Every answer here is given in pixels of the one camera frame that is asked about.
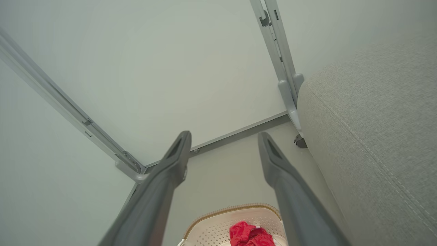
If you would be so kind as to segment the red towel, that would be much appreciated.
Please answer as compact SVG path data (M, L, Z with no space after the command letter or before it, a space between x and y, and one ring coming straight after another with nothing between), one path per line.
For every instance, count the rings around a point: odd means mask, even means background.
M263 227L238 222L229 228L231 246L276 246L274 239Z

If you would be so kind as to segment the grey floor rail with screws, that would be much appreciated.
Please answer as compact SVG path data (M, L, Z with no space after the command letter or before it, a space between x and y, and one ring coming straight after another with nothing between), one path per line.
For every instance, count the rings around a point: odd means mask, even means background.
M268 122L287 115L287 111L284 111L246 126L242 125L243 120L241 115L233 115L230 118L225 117L217 120L202 120L202 125L197 124L195 128L191 129L193 143L190 151L195 152L197 149L223 139L232 136L236 137L236 135L240 133L248 134L250 129L254 129L258 126L267 126Z

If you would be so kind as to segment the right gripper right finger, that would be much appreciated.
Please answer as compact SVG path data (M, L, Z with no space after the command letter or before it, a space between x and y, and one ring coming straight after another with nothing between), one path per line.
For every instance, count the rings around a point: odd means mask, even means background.
M264 179L275 191L287 240L299 246L351 246L297 169L267 132L258 134Z

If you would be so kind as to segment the light grey fabric sofa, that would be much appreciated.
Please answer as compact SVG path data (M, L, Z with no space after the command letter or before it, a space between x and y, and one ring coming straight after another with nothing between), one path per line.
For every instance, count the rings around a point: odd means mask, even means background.
M437 31L306 79L298 114L351 243L437 246Z

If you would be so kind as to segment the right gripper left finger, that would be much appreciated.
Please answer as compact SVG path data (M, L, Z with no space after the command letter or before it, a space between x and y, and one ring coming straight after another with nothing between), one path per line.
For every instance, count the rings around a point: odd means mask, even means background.
M192 134L182 131L99 246L161 246L174 191L187 174L191 146Z

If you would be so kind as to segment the white perforated laundry basket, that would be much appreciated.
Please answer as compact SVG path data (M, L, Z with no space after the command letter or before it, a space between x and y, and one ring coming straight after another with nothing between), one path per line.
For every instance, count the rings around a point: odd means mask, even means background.
M177 246L231 246L229 228L241 221L286 240L280 212L264 203L227 207L197 218Z

